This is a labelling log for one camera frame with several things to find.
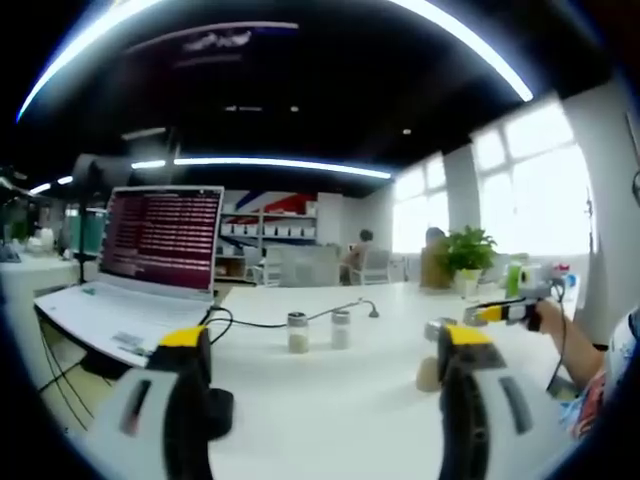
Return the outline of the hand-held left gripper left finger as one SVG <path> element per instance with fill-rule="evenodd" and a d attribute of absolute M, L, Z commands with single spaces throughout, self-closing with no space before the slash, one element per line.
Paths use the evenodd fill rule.
<path fill-rule="evenodd" d="M 223 436 L 204 325 L 162 338 L 129 369 L 89 429 L 91 461 L 109 479 L 211 479 L 208 444 Z"/>

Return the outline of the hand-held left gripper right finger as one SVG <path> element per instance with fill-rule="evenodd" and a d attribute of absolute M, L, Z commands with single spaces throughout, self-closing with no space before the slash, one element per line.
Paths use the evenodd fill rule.
<path fill-rule="evenodd" d="M 481 331 L 437 328 L 441 479 L 545 479 L 570 450 L 560 404 Z"/>

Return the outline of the person's right hand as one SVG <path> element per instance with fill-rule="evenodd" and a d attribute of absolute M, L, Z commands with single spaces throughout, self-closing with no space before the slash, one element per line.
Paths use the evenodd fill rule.
<path fill-rule="evenodd" d="M 543 334 L 558 335 L 562 332 L 565 321 L 561 304 L 541 300 L 536 305 L 536 311 L 540 316 L 540 331 Z"/>

